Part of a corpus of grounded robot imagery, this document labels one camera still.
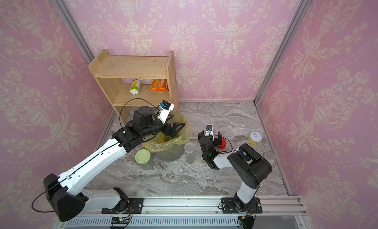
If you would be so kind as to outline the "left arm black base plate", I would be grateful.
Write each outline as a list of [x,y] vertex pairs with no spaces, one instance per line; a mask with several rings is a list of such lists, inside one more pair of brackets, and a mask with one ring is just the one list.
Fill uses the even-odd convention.
[[128,201],[121,199],[121,201],[115,206],[115,208],[108,209],[103,208],[102,214],[141,214],[143,209],[144,198],[131,197]]

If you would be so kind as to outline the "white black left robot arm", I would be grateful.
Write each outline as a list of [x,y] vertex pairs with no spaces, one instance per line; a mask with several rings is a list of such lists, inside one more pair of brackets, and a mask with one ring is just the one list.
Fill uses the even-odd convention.
[[172,107],[157,108],[142,106],[133,119],[115,132],[98,150],[85,160],[60,175],[49,174],[43,180],[44,194],[58,219],[69,221],[80,213],[95,209],[110,212],[131,212],[132,206],[127,194],[120,188],[108,191],[86,190],[86,185],[113,162],[131,152],[143,142],[153,139],[159,133],[176,137],[186,125],[182,122],[169,123],[174,118]]

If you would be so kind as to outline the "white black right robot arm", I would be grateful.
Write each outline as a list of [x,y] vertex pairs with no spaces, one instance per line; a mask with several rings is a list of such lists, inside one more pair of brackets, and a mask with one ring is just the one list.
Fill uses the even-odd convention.
[[202,158],[214,170],[234,168],[242,180],[241,186],[234,196],[234,205],[240,212],[252,210],[258,206],[256,192],[262,182],[272,172],[271,164],[249,144],[242,144],[238,149],[218,152],[216,148],[223,137],[211,139],[204,131],[198,134],[198,142]]

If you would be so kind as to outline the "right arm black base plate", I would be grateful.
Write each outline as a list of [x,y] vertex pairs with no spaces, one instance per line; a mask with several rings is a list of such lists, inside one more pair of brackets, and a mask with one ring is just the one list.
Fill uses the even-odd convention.
[[249,203],[243,203],[241,200],[234,197],[221,198],[220,207],[224,214],[233,213],[255,213],[261,214],[263,212],[260,199],[253,197]]

